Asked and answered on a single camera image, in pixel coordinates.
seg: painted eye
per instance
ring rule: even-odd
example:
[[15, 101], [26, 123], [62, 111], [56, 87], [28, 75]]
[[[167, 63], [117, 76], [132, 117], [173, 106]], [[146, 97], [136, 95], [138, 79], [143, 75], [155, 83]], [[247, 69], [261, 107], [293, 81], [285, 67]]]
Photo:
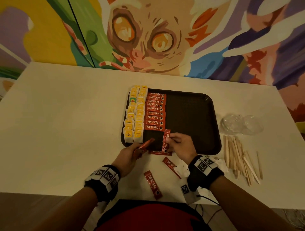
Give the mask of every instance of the painted eye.
[[156, 52], [164, 52], [173, 45], [173, 37], [169, 33], [156, 34], [152, 39], [152, 47]]
[[114, 19], [113, 28], [116, 35], [125, 42], [129, 42], [135, 38], [135, 31], [125, 17]]

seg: person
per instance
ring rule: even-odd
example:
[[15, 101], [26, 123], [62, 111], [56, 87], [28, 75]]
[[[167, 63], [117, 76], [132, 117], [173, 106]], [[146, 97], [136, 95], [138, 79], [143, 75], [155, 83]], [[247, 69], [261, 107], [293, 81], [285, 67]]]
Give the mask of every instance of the person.
[[[197, 155], [190, 136], [171, 133], [167, 142], [169, 151], [176, 152], [189, 167], [189, 189], [195, 191], [198, 186], [209, 189], [237, 230], [294, 230], [270, 208], [224, 177], [218, 167], [204, 174], [203, 165], [198, 163], [206, 157]], [[94, 171], [86, 179], [84, 187], [34, 231], [82, 230], [98, 202], [106, 207], [114, 199], [118, 191], [117, 182], [136, 164], [137, 157], [133, 152], [139, 146], [133, 143], [122, 149], [111, 165]], [[185, 203], [119, 200], [99, 219], [95, 231], [102, 230], [211, 229], [201, 215]]]

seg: floor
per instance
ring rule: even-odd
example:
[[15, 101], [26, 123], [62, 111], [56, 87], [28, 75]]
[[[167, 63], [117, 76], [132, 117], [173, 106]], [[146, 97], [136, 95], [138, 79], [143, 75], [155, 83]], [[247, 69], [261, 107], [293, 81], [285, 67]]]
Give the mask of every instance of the floor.
[[[67, 199], [69, 197], [0, 193], [0, 230], [31, 230]], [[204, 205], [203, 219], [205, 222], [208, 222], [213, 213], [219, 208], [219, 206]], [[285, 217], [283, 210], [274, 210], [280, 216]], [[197, 211], [200, 214], [202, 213], [200, 206], [197, 206]], [[84, 226], [85, 230], [93, 231], [99, 217], [99, 212], [94, 210]], [[223, 210], [213, 217], [209, 225], [213, 231], [236, 230]]]

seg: painted wall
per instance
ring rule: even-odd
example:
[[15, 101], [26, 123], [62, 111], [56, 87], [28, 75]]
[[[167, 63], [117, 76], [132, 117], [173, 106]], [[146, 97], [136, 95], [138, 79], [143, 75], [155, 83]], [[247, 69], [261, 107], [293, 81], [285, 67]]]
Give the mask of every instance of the painted wall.
[[274, 85], [305, 133], [304, 0], [5, 0], [1, 96], [31, 60]]

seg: black serving tray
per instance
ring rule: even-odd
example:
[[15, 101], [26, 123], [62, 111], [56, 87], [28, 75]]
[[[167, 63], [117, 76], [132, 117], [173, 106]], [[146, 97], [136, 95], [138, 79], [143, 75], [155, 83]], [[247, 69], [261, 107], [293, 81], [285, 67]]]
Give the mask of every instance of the black serving tray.
[[[221, 140], [212, 99], [200, 93], [168, 91], [160, 89], [148, 89], [148, 92], [166, 94], [165, 105], [165, 128], [171, 133], [180, 132], [190, 135], [195, 149], [201, 155], [216, 155], [221, 150]], [[125, 147], [126, 143], [123, 135], [121, 141]], [[155, 138], [148, 149], [161, 151], [164, 132], [144, 130], [143, 141]]]

